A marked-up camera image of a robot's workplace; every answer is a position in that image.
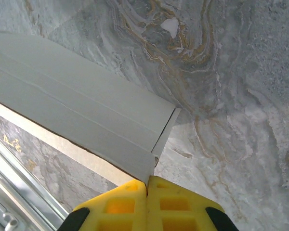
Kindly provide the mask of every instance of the yellow square hole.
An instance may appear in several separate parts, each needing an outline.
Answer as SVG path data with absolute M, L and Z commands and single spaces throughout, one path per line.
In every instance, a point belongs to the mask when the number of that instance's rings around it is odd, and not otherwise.
M 133 213 L 135 201 L 130 198 L 110 199 L 104 209 L 104 213 Z
M 198 231 L 193 218 L 163 218 L 163 231 Z
M 132 220 L 101 220 L 97 231 L 132 231 Z
M 159 201 L 160 210 L 189 211 L 188 200 L 184 197 L 164 197 Z

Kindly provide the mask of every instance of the marble wall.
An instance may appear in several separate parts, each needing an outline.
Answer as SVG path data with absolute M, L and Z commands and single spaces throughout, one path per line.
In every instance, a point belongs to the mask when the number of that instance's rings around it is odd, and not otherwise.
M 1 0 L 49 38 L 183 108 L 156 174 L 241 230 L 289 231 L 289 0 Z

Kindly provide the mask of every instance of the gray marble tile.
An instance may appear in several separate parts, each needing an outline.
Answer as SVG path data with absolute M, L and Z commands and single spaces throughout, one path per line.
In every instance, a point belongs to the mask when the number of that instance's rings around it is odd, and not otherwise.
M 48 37 L 183 108 L 156 174 L 241 230 L 289 231 L 289 0 L 0 1 L 0 29 Z
M 116 187 L 1 116 L 0 140 L 69 212 Z

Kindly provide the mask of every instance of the marble veining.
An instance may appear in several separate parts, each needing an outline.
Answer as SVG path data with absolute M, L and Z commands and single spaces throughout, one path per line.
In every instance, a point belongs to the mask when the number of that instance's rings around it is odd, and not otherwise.
M 173 38 L 161 25 L 174 19 Z M 289 0 L 2 0 L 0 30 L 49 38 L 183 108 L 156 174 L 240 230 L 289 231 Z

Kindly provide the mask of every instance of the yellow tool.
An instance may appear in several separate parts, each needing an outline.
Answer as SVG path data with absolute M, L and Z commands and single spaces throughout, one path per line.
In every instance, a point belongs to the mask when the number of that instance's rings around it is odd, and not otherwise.
M 77 206 L 58 231 L 238 231 L 223 208 L 157 176 Z

